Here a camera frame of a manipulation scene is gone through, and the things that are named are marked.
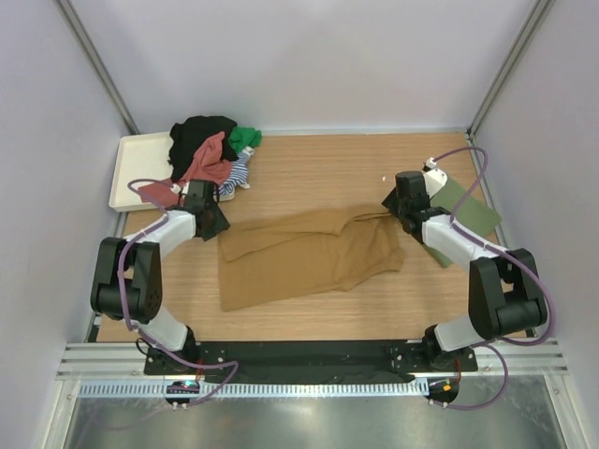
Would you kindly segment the tan brown tank top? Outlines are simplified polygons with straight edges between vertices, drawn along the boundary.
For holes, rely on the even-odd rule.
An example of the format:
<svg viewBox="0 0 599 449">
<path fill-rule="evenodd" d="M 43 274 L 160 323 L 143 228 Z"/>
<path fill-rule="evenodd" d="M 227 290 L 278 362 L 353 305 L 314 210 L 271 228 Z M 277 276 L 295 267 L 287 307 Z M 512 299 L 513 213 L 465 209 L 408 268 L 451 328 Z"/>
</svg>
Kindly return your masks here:
<svg viewBox="0 0 599 449">
<path fill-rule="evenodd" d="M 236 223 L 218 238 L 221 309 L 349 291 L 403 260 L 393 217 L 376 204 Z"/>
</svg>

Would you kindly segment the olive green printed tank top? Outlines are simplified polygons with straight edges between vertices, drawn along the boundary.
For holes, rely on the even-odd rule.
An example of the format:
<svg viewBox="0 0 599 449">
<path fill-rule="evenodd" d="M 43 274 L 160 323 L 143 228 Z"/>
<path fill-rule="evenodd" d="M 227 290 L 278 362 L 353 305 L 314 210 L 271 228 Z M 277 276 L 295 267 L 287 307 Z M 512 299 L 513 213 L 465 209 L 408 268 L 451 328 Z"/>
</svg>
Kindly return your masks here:
<svg viewBox="0 0 599 449">
<path fill-rule="evenodd" d="M 431 198 L 431 205 L 452 211 L 465 193 L 466 190 L 457 181 L 448 178 L 446 185 Z M 457 220 L 473 233 L 486 238 L 494 232 L 502 218 L 485 202 L 469 196 L 460 206 Z"/>
</svg>

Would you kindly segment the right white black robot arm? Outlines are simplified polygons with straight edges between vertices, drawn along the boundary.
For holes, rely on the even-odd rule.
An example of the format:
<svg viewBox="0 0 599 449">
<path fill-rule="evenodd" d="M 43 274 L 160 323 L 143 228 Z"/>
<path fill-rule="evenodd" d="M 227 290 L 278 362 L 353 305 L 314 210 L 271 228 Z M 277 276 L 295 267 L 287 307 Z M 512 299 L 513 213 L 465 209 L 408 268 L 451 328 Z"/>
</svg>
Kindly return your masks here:
<svg viewBox="0 0 599 449">
<path fill-rule="evenodd" d="M 449 210 L 434 207 L 431 199 L 445 184 L 446 174 L 438 168 L 400 172 L 383 201 L 406 234 L 468 274 L 467 312 L 425 330 L 421 356 L 434 370 L 445 369 L 468 347 L 541 326 L 549 318 L 533 255 L 497 247 L 470 233 Z"/>
</svg>

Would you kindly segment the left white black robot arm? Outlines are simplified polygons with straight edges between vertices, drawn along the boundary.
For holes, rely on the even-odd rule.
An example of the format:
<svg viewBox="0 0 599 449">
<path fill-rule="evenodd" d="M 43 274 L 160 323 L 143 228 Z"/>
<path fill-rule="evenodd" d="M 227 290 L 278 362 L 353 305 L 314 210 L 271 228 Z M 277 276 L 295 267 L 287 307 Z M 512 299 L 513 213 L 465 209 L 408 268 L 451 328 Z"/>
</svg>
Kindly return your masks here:
<svg viewBox="0 0 599 449">
<path fill-rule="evenodd" d="M 90 303 L 94 312 L 124 322 L 164 354 L 174 371 L 186 374 L 199 366 L 196 338 L 163 304 L 162 261 L 188 240 L 213 239 L 229 229 L 229 222 L 215 182 L 186 182 L 169 206 L 147 191 L 152 182 L 133 180 L 128 188 L 155 205 L 160 218 L 135 234 L 100 242 Z"/>
</svg>

